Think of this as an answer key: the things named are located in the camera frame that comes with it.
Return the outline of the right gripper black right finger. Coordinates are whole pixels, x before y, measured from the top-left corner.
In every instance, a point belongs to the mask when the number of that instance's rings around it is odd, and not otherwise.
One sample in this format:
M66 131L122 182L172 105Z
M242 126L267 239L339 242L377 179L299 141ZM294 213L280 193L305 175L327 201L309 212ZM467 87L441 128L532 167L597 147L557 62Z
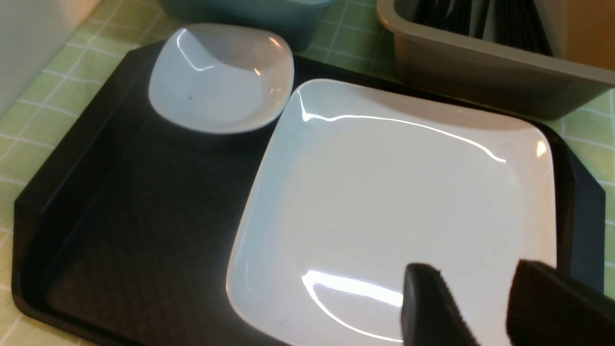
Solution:
M615 303L541 261L522 259L510 288L506 331L514 346L612 346Z

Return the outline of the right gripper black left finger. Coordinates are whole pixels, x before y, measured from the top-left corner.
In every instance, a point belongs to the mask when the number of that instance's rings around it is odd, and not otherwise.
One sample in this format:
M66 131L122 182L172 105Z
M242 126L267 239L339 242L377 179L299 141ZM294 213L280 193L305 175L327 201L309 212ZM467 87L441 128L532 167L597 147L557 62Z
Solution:
M425 263L406 266L400 324L405 346L476 346L440 271Z

